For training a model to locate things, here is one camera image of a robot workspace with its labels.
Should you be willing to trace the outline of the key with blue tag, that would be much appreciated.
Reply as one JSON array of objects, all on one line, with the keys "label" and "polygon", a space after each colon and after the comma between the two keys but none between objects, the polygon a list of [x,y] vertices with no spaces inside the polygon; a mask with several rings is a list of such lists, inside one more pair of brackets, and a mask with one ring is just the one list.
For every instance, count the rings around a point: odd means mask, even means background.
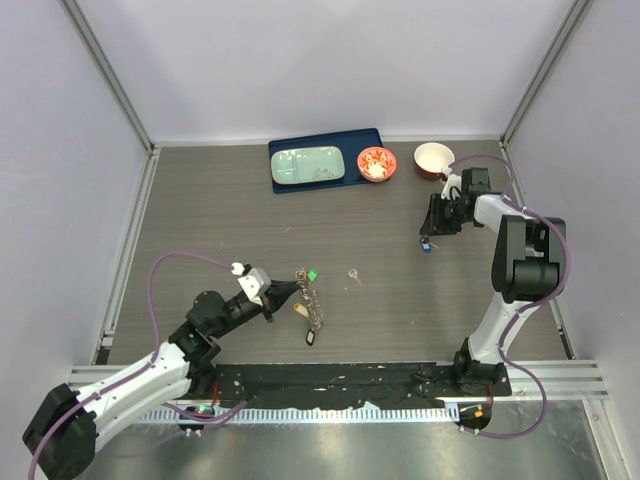
[{"label": "key with blue tag", "polygon": [[420,237],[420,245],[421,245],[422,250],[425,253],[430,253],[430,252],[438,249],[438,246],[435,245],[434,243],[432,243],[428,236],[421,236]]}]

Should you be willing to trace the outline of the silver key with ring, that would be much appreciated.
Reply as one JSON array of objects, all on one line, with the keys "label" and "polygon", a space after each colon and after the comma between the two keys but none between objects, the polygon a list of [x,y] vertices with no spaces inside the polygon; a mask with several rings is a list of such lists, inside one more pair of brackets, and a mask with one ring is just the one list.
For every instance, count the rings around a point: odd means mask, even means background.
[{"label": "silver key with ring", "polygon": [[350,270],[347,272],[347,275],[348,275],[351,279],[355,280],[355,281],[358,283],[358,285],[359,285],[359,286],[362,286],[362,285],[363,285],[362,281],[361,281],[361,280],[360,280],[360,278],[359,278],[359,273],[358,273],[358,271],[357,271],[356,269],[350,269]]}]

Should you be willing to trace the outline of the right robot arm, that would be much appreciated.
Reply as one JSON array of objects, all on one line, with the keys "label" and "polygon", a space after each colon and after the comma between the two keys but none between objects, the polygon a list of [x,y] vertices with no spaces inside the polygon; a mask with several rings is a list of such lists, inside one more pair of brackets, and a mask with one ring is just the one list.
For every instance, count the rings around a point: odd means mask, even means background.
[{"label": "right robot arm", "polygon": [[566,223],[542,217],[492,191],[486,168],[440,174],[443,190],[433,194],[419,231],[424,251],[436,236],[455,235],[466,223],[496,234],[491,265],[492,301],[477,329],[464,340],[445,377],[465,395],[504,381],[511,343],[528,318],[559,295],[567,281]]}]

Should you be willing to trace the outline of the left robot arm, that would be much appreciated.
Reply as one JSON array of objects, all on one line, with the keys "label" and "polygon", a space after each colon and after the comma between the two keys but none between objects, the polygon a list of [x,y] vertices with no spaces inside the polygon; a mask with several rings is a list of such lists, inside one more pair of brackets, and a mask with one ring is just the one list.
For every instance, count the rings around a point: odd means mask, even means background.
[{"label": "left robot arm", "polygon": [[274,281],[255,300],[243,291],[230,299],[204,291],[185,322],[151,354],[83,388],[62,383],[51,389],[22,435],[32,455],[27,476],[75,479],[145,413],[185,395],[205,397],[215,376],[212,360],[221,350],[217,339],[257,316],[271,321],[298,289],[293,281]]}]

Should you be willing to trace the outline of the metal key organizer with rings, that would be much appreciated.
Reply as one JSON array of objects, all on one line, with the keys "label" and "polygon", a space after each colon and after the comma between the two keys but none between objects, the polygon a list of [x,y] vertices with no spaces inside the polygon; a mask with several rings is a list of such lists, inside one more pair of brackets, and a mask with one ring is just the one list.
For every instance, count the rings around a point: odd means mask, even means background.
[{"label": "metal key organizer with rings", "polygon": [[305,342],[308,346],[313,346],[317,333],[324,326],[324,313],[320,306],[317,290],[313,286],[315,276],[312,271],[307,271],[304,268],[297,270],[295,276],[302,298],[298,306],[304,308],[306,319],[309,322]]}]

